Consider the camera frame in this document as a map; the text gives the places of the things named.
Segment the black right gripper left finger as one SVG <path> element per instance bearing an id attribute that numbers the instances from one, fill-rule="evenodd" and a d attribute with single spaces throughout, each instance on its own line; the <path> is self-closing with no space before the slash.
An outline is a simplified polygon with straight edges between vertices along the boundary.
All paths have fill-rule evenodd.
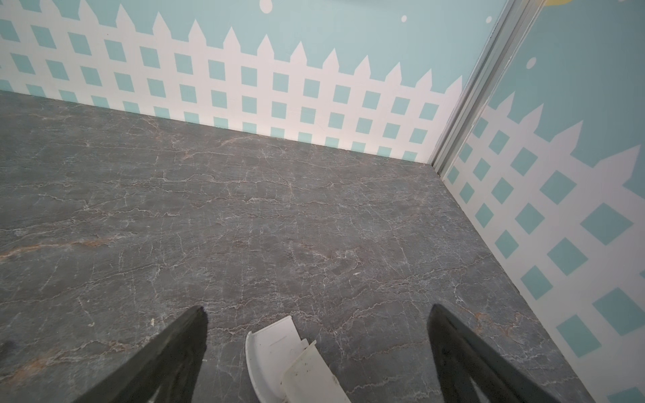
<path id="1" fill-rule="evenodd" d="M 78 402 L 191 402 L 207 349 L 208 314 L 186 310 Z"/>

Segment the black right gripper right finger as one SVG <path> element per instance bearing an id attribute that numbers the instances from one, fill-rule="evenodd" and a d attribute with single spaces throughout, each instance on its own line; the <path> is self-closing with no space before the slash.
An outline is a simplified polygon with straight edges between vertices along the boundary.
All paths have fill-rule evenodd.
<path id="1" fill-rule="evenodd" d="M 428 316 L 437 378 L 445 402 L 556 402 L 446 307 L 435 304 Z"/>

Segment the white battery cover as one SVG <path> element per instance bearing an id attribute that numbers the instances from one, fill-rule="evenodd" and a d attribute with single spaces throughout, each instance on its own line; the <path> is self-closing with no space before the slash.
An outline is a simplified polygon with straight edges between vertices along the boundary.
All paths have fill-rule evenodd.
<path id="1" fill-rule="evenodd" d="M 286 402 L 282 377 L 308 346 L 307 339 L 300 338 L 292 316 L 247 334 L 246 366 L 260 402 Z"/>
<path id="2" fill-rule="evenodd" d="M 309 344 L 285 371 L 281 380 L 285 402 L 346 402 L 350 399 L 317 350 Z"/>

